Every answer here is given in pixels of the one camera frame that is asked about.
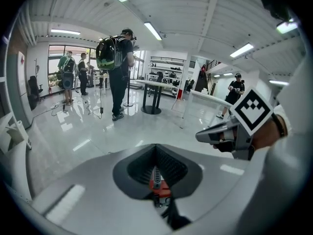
white table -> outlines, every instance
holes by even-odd
[[[190,108],[190,105],[191,105],[192,100],[193,100],[194,97],[201,98],[203,100],[207,100],[207,101],[210,101],[210,102],[213,102],[213,103],[217,104],[216,111],[213,114],[212,119],[210,120],[209,127],[212,125],[212,123],[214,121],[214,118],[215,118],[215,115],[219,112],[221,105],[224,106],[224,107],[227,107],[227,108],[230,108],[232,106],[232,104],[230,104],[230,103],[226,102],[225,100],[222,100],[222,99],[220,99],[218,97],[211,96],[211,95],[208,95],[208,94],[203,94],[201,92],[197,92],[197,91],[194,91],[194,90],[190,90],[189,99],[188,99],[187,106],[185,108],[184,114],[182,116],[183,119],[181,121],[180,128],[184,128],[185,116],[188,113],[188,110]]]
[[[103,74],[103,75],[93,75],[93,86],[94,86],[94,90],[96,90],[96,78],[103,78],[103,82],[102,83],[104,83],[104,86],[103,86],[103,84],[102,84],[102,86],[103,86],[103,88],[104,88],[104,94],[106,94],[106,84],[105,84],[105,79],[106,78],[108,78],[109,77],[109,75],[108,74]]]
[[[151,114],[151,115],[156,115],[156,114],[160,114],[161,113],[161,109],[158,106],[160,104],[162,88],[163,87],[167,87],[167,88],[171,88],[171,89],[172,88],[177,88],[174,85],[159,83],[159,82],[155,82],[155,81],[149,81],[149,80],[135,80],[135,81],[138,82],[138,83],[145,84],[145,91],[144,91],[144,94],[143,94],[143,102],[142,102],[141,110],[144,113]],[[154,92],[152,106],[151,105],[146,106],[148,85],[155,86],[155,92]]]

glossy white floor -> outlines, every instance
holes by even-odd
[[[34,118],[33,125],[27,130],[32,143],[29,152],[29,175],[33,194],[38,194],[53,180],[61,177],[80,163],[108,152],[149,143],[164,143],[193,152],[214,156],[232,157],[230,153],[221,153],[207,143],[200,143],[195,134],[207,127],[216,108],[203,100],[194,99],[186,118],[185,128],[180,129],[182,112],[186,101],[178,100],[171,110],[174,98],[162,95],[159,115],[143,113],[143,91],[131,90],[130,101],[133,107],[126,108],[124,118],[112,121],[112,94],[107,90],[102,94],[104,113],[102,119],[88,115],[86,109],[90,102],[92,112],[100,116],[99,88],[87,89],[88,96],[81,97],[73,91],[74,104],[66,106],[67,113],[62,112],[63,95],[47,97],[33,111],[38,115],[59,103],[53,112],[49,111]],[[153,95],[147,97],[147,105],[152,105]]]

ceiling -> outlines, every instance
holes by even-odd
[[[280,34],[280,22],[261,0],[28,0],[19,20],[29,45],[36,41],[31,33],[39,40],[67,37],[51,34],[51,28],[77,30],[81,35],[73,38],[97,43],[129,27],[141,49],[190,51],[246,72],[293,74],[305,54],[298,30]],[[146,21],[162,41],[144,26]],[[248,42],[254,46],[251,52],[229,56]]]

black holder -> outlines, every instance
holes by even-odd
[[[132,107],[134,104],[129,102],[129,89],[130,89],[130,82],[131,82],[131,69],[128,69],[128,88],[127,88],[127,102],[123,105],[125,107]]]

black t-shirt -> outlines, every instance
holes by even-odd
[[[126,39],[126,40],[123,40],[121,42],[121,45],[122,45],[122,50],[123,50],[123,60],[124,59],[125,60],[124,60],[124,62],[121,65],[121,69],[114,69],[112,71],[110,70],[109,71],[109,75],[110,74],[114,74],[116,72],[121,73],[121,70],[122,70],[123,76],[128,76],[128,67],[129,67],[129,65],[128,65],[127,53],[129,53],[129,52],[133,53],[134,52],[133,44],[132,44],[132,42],[130,40]]]
[[[241,91],[241,92],[244,92],[244,91],[245,91],[245,85],[244,85],[242,82],[232,81],[229,86],[232,86],[232,87],[234,87],[235,89],[240,88],[240,91]],[[232,90],[232,91],[229,92],[228,96],[230,96],[230,97],[236,97],[237,99],[239,99],[241,95],[238,94],[238,93],[235,93],[235,91]]]
[[[85,70],[82,71],[81,68],[86,68],[86,65],[83,59],[79,60],[78,71],[80,75],[86,76],[86,71]]]

